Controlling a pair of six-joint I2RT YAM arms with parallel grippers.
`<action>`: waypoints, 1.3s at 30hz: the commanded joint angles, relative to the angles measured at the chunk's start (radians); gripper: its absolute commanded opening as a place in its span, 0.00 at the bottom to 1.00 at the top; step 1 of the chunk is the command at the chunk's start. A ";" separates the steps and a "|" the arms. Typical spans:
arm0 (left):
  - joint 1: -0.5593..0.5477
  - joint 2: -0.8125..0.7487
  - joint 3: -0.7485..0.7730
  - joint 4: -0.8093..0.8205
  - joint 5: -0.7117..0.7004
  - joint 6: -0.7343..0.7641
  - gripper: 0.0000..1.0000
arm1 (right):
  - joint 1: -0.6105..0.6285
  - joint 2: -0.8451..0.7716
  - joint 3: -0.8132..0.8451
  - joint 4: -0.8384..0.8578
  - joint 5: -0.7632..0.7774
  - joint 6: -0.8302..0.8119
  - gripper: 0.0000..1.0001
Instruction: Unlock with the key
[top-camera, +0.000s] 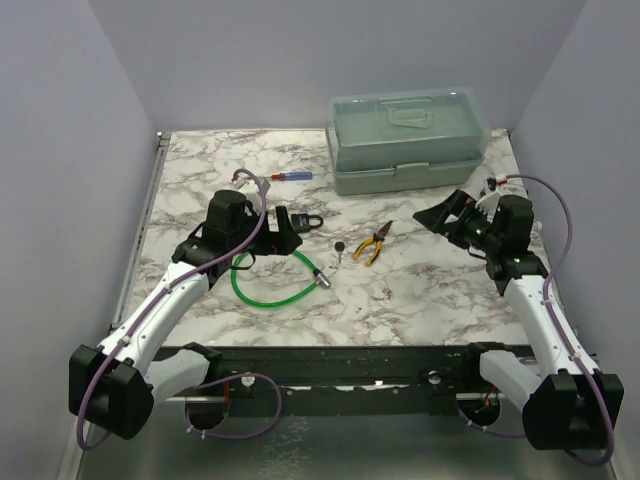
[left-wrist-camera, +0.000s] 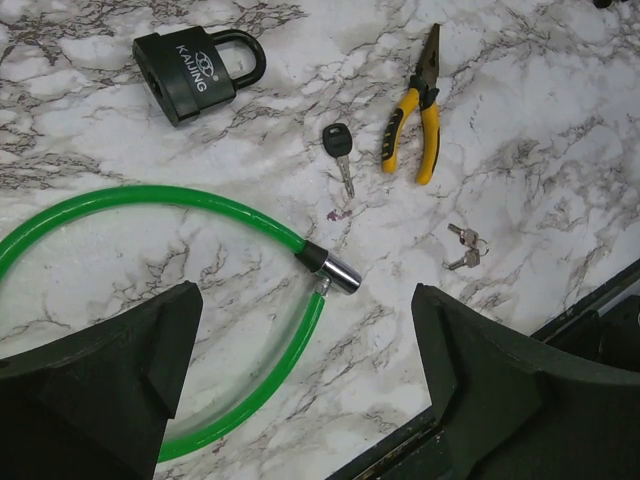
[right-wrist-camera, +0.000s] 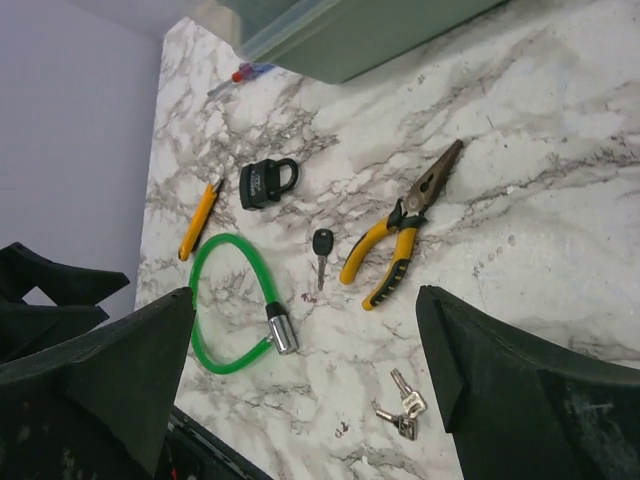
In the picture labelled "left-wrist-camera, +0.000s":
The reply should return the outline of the small silver keys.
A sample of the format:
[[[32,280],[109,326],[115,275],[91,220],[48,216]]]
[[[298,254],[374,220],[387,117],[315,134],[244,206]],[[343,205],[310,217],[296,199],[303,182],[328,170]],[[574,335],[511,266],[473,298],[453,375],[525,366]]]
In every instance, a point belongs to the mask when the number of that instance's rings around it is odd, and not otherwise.
[[[457,236],[460,244],[465,248],[465,253],[461,258],[453,262],[444,261],[443,267],[449,271],[454,271],[461,267],[475,268],[479,266],[481,258],[490,251],[489,243],[482,239],[478,232],[472,228],[461,228],[449,223],[448,230]]]

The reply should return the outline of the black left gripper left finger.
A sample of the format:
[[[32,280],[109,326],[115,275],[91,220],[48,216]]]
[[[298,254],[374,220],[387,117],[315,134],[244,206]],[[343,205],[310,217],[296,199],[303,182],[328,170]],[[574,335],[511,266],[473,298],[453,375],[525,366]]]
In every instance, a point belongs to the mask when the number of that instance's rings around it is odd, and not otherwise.
[[[4,479],[150,479],[203,309],[184,282],[1,361]]]

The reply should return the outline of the green cable lock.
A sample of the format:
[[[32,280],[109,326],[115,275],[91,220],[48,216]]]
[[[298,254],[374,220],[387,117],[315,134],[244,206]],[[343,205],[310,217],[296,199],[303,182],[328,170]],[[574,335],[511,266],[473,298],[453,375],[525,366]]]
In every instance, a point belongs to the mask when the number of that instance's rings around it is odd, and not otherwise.
[[[362,276],[328,250],[267,215],[213,193],[167,185],[122,186],[96,190],[57,203],[16,227],[1,241],[1,275],[6,276],[22,254],[63,225],[101,210],[134,204],[166,204],[217,213],[270,236],[291,250],[311,273],[320,277],[300,324],[282,357],[265,379],[237,406],[193,434],[170,440],[159,450],[164,463],[197,451],[229,434],[254,415],[279,389],[306,349],[331,286],[354,294]]]

